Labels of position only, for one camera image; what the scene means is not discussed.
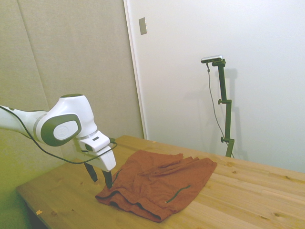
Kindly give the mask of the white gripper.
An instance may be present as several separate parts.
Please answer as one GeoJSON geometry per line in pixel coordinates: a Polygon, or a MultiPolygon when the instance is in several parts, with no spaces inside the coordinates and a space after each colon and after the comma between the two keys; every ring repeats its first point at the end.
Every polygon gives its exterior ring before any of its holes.
{"type": "Polygon", "coordinates": [[[89,153],[88,156],[91,158],[96,157],[96,159],[89,161],[89,164],[85,164],[85,168],[93,182],[98,181],[98,176],[93,167],[96,166],[102,170],[106,187],[108,189],[112,188],[113,183],[111,170],[116,166],[116,160],[111,147],[106,146],[98,152],[89,153]]]}

